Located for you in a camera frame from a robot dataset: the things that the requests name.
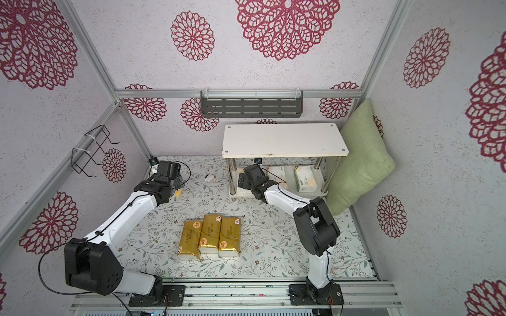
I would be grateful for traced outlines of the white tissue pack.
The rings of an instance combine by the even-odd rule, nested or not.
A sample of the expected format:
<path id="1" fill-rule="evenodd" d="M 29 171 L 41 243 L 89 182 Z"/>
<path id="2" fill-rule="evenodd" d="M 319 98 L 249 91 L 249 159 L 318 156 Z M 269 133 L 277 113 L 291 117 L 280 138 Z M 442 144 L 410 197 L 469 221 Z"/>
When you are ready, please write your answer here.
<path id="1" fill-rule="evenodd" d="M 236 175 L 237 175 L 237 180 L 235 181 L 235 184 L 236 184 L 236 187 L 237 187 L 237 193 L 241 193 L 243 192 L 243 184 L 244 184 L 244 181 L 245 181 L 245 174 L 244 174 L 244 171 L 242 168 L 238 168 L 236 171 L 235 171 Z"/>
<path id="2" fill-rule="evenodd" d="M 318 183 L 316 182 L 311 166 L 296 166 L 294 169 L 296 187 L 298 192 L 316 192 Z"/>
<path id="3" fill-rule="evenodd" d="M 269 172 L 272 179 L 274 179 L 276 182 L 280 182 L 281 188 L 283 189 L 289 188 L 287 184 L 287 177 L 284 166 L 269 166 L 267 168 L 267 171 Z"/>

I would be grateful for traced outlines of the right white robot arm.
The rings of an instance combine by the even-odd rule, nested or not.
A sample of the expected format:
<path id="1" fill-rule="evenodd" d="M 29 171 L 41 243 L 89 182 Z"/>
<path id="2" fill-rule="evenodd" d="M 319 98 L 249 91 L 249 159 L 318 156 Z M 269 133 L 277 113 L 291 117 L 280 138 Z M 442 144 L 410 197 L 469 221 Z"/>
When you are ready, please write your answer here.
<path id="1" fill-rule="evenodd" d="M 310 255 L 306 277 L 308 295 L 313 300 L 328 295 L 332 288 L 331 251 L 340 230 L 325 200 L 320 197 L 310 200 L 283 189 L 257 164 L 245 167 L 243 174 L 242 180 L 238 181 L 239 188 L 249 189 L 257 200 L 293 217 L 300 243 Z"/>

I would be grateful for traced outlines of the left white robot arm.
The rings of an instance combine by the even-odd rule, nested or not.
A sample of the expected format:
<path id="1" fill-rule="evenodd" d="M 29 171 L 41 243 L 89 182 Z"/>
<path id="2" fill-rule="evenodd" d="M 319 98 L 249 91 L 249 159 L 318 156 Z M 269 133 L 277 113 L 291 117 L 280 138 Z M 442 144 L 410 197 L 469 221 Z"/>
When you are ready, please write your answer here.
<path id="1" fill-rule="evenodd" d="M 65 245 L 67 285 L 103 296 L 125 293 L 161 301 L 161 278 L 124 268 L 118 259 L 119 248 L 147 214 L 169 203 L 184 184 L 181 163 L 160 161 L 157 171 L 141 181 L 110 218 L 84 238 L 73 238 Z"/>

